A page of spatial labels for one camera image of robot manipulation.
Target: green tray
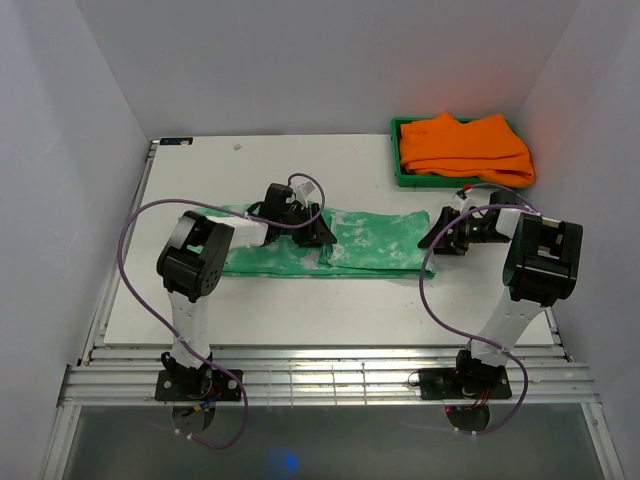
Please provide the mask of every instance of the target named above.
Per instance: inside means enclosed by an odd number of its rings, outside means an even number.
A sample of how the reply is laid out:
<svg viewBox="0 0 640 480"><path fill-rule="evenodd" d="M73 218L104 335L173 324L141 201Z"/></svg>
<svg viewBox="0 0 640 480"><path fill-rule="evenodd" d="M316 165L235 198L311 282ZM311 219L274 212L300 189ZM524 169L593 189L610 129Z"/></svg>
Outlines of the green tray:
<svg viewBox="0 0 640 480"><path fill-rule="evenodd" d="M473 185L482 182L478 177L451 178L441 175L411 175L405 172L400 165L400 125L411 123L415 120L427 120L433 117L396 117L391 120L391 138L393 139L393 151L396 159L396 179L401 187L429 187L429 188L460 188L465 185ZM471 122L475 118L458 118L459 122Z"/></svg>

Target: orange cloth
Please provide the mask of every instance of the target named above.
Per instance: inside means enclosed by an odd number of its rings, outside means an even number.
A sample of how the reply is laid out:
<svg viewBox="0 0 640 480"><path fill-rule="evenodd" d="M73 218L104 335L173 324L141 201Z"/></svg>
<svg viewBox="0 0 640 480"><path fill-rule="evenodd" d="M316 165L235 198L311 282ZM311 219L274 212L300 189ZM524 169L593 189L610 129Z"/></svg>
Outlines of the orange cloth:
<svg viewBox="0 0 640 480"><path fill-rule="evenodd" d="M480 177L511 187L533 183L524 142L501 114L460 123L448 113L401 125L400 162L408 173Z"/></svg>

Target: white panel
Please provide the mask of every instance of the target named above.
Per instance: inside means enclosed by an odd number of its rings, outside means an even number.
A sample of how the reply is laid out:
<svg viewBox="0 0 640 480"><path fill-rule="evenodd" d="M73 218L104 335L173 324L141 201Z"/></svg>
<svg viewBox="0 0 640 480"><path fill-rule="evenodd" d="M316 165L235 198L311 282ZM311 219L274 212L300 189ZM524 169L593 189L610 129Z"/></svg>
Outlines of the white panel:
<svg viewBox="0 0 640 480"><path fill-rule="evenodd" d="M72 0L0 7L0 472L38 478L147 141Z"/></svg>
<svg viewBox="0 0 640 480"><path fill-rule="evenodd" d="M293 172L315 176L329 205L386 214L426 209L433 221L452 190L415 192L395 185L385 135L199 137L191 146L159 147L143 203L182 197L214 205L252 203L271 182ZM487 192L480 192L485 204ZM136 225L126 269L144 298L170 315L155 272L179 216L189 207L145 212ZM434 310L457 328L478 332L502 293L506 245L474 245L465 257L438 258L427 281ZM417 279L223 278L211 295L209 339L215 345L459 345L420 302ZM168 331L122 285L109 321L108 344L169 344ZM520 344L549 345L544 316Z"/></svg>
<svg viewBox="0 0 640 480"><path fill-rule="evenodd" d="M627 478L640 478L639 112L640 5L584 0L517 126L538 173L532 201L584 225L576 291L554 310L593 371Z"/></svg>
<svg viewBox="0 0 640 480"><path fill-rule="evenodd" d="M382 133L526 98L578 0L77 0L149 137Z"/></svg>

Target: folded towel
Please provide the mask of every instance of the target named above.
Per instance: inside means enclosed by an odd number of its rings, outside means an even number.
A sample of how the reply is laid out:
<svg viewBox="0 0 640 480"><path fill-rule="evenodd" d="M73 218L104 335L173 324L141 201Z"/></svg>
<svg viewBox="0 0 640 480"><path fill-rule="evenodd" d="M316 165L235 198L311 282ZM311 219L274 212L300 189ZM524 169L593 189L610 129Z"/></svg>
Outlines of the folded towel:
<svg viewBox="0 0 640 480"><path fill-rule="evenodd" d="M226 206L237 212L248 205ZM198 209L208 217L226 216L213 210ZM415 277L424 251L418 242L429 230L429 214L376 215L352 213L326 207L323 217L338 243L323 248L298 247L290 236L281 236L261 248L240 248L227 255L224 275L279 278ZM432 261L428 277L435 274Z"/></svg>
<svg viewBox="0 0 640 480"><path fill-rule="evenodd" d="M401 125L401 164L408 173L480 177L512 187L533 183L529 150L501 114L461 123L448 113Z"/></svg>

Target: white table surface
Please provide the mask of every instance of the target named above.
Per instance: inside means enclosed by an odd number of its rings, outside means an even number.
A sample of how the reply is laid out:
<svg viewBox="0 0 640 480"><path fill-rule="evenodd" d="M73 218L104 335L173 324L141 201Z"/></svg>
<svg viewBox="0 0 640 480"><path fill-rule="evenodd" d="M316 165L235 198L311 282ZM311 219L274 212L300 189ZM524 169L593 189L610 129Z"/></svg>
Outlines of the white table surface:
<svg viewBox="0 0 640 480"><path fill-rule="evenodd" d="M188 146L158 147L143 204L183 197L214 205L262 200L272 182L293 172L321 182L327 204L345 210L403 214L426 209L435 222L453 190L399 188L387 135L196 137ZM475 194L486 203L488 192ZM170 317L155 265L178 218L189 207L163 205L141 215L125 268L138 291ZM506 245L472 245L465 257L437 257L426 282L436 313L476 333L501 291ZM210 296L212 345L445 346L464 339L436 325L419 298L417 279L273 279L223 277ZM120 285L105 343L167 345L170 333ZM520 345L551 345L544 314Z"/></svg>

